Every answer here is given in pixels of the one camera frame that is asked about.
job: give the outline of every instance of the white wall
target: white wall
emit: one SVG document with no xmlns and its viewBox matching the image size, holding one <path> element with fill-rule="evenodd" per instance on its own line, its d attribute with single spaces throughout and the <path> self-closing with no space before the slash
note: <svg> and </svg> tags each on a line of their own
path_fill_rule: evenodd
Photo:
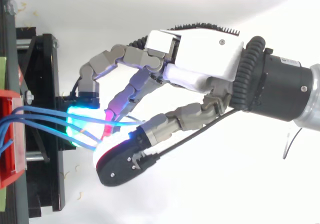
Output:
<svg viewBox="0 0 320 224">
<path fill-rule="evenodd" d="M 220 24 L 240 29 L 246 42 L 260 35 L 275 55 L 300 61 L 305 67 L 320 62 L 320 0 L 289 0 L 246 21 L 241 16 L 256 14 L 275 0 L 164 0 L 163 6 L 159 6 L 161 0 L 149 0 L 151 4 L 139 2 L 144 11 L 132 7 L 137 0 L 112 0 L 113 8 L 110 0 L 103 0 L 99 3 L 105 6 L 98 8 L 98 17 L 90 12 L 96 8 L 91 0 L 82 0 L 82 4 L 80 0 L 56 0 L 55 7 L 46 6 L 50 0 L 37 1 L 43 3 L 37 6 L 39 19 L 31 19 L 32 5 L 33 9 L 17 16 L 17 22 L 23 24 L 23 18 L 30 18 L 40 32 L 53 31 L 60 39 L 61 92 L 70 91 L 86 60 L 113 44 L 128 43 L 150 29 L 195 21 L 220 20 Z M 136 19 L 146 13 L 147 18 Z M 105 104 L 134 72 L 120 67 L 100 82 Z M 165 86 L 143 99 L 132 115 L 148 119 L 201 99 L 196 93 Z M 64 172 L 70 172 L 65 179 L 66 206 L 57 213 L 43 208 L 43 217 L 31 223 L 320 223 L 319 133 L 303 130 L 288 158 L 282 160 L 288 126 L 237 113 L 162 157 L 138 178 L 113 188 L 100 184 L 89 151 L 65 151 Z M 186 135 L 177 133 L 164 145 Z M 77 200 L 80 192 L 83 196 Z"/>
</svg>

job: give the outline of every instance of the glowing cyan light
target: glowing cyan light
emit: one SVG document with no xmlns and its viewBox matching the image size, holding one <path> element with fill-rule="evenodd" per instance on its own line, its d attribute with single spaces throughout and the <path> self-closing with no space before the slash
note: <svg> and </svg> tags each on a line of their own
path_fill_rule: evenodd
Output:
<svg viewBox="0 0 320 224">
<path fill-rule="evenodd" d="M 68 110 L 66 112 L 69 114 L 75 114 L 78 116 L 96 118 L 96 119 L 101 119 L 101 120 L 105 120 L 105 118 L 106 118 L 106 114 L 103 109 L 90 109 L 90 108 L 71 106 L 68 108 Z M 105 125 L 103 125 L 103 124 L 73 119 L 71 117 L 68 117 L 66 119 L 66 121 L 70 124 L 73 124 L 73 125 L 76 125 L 76 126 L 82 128 L 83 130 L 90 132 L 91 134 L 93 134 L 95 137 L 97 137 L 99 139 L 102 137 L 102 135 L 104 133 Z M 67 127 L 65 132 L 69 137 L 73 137 L 73 138 L 75 138 L 83 143 L 86 143 L 92 147 L 97 146 L 96 141 L 92 140 L 90 137 L 87 137 L 83 133 L 78 132 L 70 127 Z"/>
</svg>

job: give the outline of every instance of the black cylindrical motor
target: black cylindrical motor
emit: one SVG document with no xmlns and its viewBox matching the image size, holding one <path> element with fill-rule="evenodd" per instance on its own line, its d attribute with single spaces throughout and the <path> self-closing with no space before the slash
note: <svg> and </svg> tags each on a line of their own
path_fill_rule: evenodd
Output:
<svg viewBox="0 0 320 224">
<path fill-rule="evenodd" d="M 263 38 L 256 36 L 243 51 L 230 106 L 292 121 L 303 113 L 308 103 L 313 73 L 298 61 L 272 55 L 272 49 L 263 51 L 263 42 Z"/>
</svg>

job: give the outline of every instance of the screw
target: screw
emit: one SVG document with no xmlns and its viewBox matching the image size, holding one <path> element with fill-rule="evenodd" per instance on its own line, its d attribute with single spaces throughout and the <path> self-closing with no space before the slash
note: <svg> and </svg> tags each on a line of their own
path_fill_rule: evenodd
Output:
<svg viewBox="0 0 320 224">
<path fill-rule="evenodd" d="M 308 91 L 308 87 L 306 87 L 305 85 L 303 85 L 303 86 L 301 87 L 301 91 L 302 91 L 303 93 L 305 93 L 306 91 Z"/>
<path fill-rule="evenodd" d="M 14 0 L 8 0 L 4 6 L 4 10 L 6 13 L 14 16 L 18 12 L 17 3 Z"/>
<path fill-rule="evenodd" d="M 59 40 L 58 39 L 53 39 L 52 40 L 52 45 L 53 45 L 53 48 L 55 48 L 55 49 L 59 48 L 59 46 L 60 46 Z"/>
<path fill-rule="evenodd" d="M 28 105 L 31 105 L 32 101 L 35 99 L 35 96 L 32 95 L 31 91 L 27 90 L 25 92 L 25 101 Z"/>
</svg>

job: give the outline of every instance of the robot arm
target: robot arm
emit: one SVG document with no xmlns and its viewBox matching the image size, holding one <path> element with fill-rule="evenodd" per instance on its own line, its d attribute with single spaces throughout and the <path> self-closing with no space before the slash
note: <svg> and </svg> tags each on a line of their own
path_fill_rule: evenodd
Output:
<svg viewBox="0 0 320 224">
<path fill-rule="evenodd" d="M 146 155 L 145 149 L 169 139 L 174 132 L 210 126 L 225 116 L 228 106 L 287 122 L 294 120 L 299 127 L 320 131 L 319 64 L 309 69 L 298 61 L 273 56 L 259 36 L 243 49 L 239 32 L 200 27 L 154 30 L 144 50 L 115 45 L 81 68 L 79 97 L 89 100 L 99 97 L 96 79 L 117 64 L 139 69 L 109 103 L 105 110 L 108 121 L 119 121 L 145 95 L 165 83 L 204 94 L 203 103 L 158 114 L 116 146 L 98 145 L 93 158 L 104 185 L 117 186 L 138 176 L 163 155 Z"/>
</svg>

